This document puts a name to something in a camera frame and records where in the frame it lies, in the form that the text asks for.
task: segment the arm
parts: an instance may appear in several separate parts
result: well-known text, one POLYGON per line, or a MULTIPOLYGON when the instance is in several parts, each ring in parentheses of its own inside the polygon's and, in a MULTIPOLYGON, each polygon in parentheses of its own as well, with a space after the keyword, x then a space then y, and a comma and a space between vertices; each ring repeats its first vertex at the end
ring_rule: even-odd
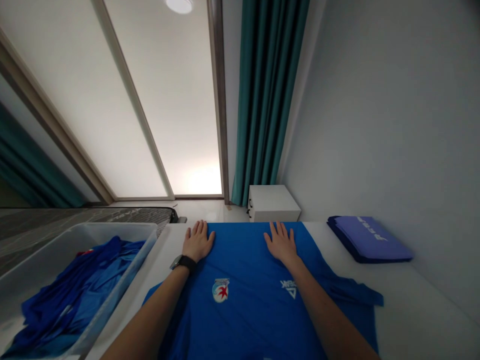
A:
MULTIPOLYGON (((215 232, 212 232, 207 240, 207 222, 197 221, 193 230, 186 231, 182 255, 198 263, 209 254, 214 238, 215 232)), ((188 277, 189 270, 185 266, 173 269, 100 360, 156 359, 188 277)))
POLYGON ((264 233, 268 250, 280 260, 295 280, 323 350, 330 360, 380 359, 369 343, 315 280, 297 255, 294 230, 270 223, 271 239, 264 233))

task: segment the frosted glass door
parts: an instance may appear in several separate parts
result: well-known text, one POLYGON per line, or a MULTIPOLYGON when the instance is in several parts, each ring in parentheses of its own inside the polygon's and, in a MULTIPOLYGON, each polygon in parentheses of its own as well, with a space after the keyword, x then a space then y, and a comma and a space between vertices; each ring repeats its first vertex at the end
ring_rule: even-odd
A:
MULTIPOLYGON (((130 2, 131 9, 138 5, 138 1, 130 2)), ((166 197, 91 1, 1 0, 0 27, 114 195, 118 198, 166 197)), ((143 53, 147 57, 151 46, 138 40, 146 46, 143 53)), ((153 62, 145 65, 151 67, 153 62)), ((149 109, 165 104, 164 100, 155 104, 155 96, 159 95, 153 89, 146 98, 149 109)), ((166 143, 159 131, 156 127, 159 143, 163 141, 172 147, 175 141, 169 135, 166 143)), ((178 143, 190 144, 181 140, 178 143)))
POLYGON ((105 0, 175 195, 220 195, 207 2, 105 0))

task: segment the hand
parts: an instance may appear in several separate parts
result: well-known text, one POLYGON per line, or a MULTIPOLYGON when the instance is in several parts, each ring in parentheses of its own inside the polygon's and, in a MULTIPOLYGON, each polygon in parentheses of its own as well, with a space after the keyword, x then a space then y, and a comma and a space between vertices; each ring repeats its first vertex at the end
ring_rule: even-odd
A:
POLYGON ((265 238, 266 246, 268 251, 275 259, 280 260, 283 265, 295 260, 297 256, 297 247, 295 246, 294 240, 294 230, 290 229, 290 237, 285 227, 285 224, 282 222, 281 225, 277 221, 276 229, 273 222, 270 222, 270 236, 264 232, 263 237, 265 238))
POLYGON ((193 230, 188 228, 181 254, 188 256, 196 263, 206 257, 212 250, 215 239, 215 231, 212 231, 210 238, 207 239, 207 230, 207 222, 203 220, 197 221, 193 226, 193 230))

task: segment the watch strap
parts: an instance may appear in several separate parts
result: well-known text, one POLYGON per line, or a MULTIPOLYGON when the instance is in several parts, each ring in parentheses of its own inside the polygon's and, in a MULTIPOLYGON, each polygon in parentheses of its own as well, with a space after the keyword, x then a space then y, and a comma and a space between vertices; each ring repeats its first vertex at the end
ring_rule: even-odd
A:
POLYGON ((192 260, 191 258, 185 255, 182 255, 180 260, 178 260, 178 265, 187 267, 188 270, 190 270, 190 275, 193 274, 195 268, 197 267, 197 263, 195 262, 195 260, 192 260))

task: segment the plastic storage bin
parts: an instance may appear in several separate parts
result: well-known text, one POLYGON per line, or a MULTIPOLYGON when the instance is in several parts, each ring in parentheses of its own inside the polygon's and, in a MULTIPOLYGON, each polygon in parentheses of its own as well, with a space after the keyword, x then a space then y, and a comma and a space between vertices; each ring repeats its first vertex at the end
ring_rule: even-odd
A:
POLYGON ((0 354, 7 350, 23 328, 25 318, 21 304, 38 293, 40 288, 51 284, 78 252, 105 244, 116 235, 131 242, 146 240, 80 338, 57 359, 87 353, 157 241, 157 227, 155 223, 81 223, 72 226, 0 277, 0 354))

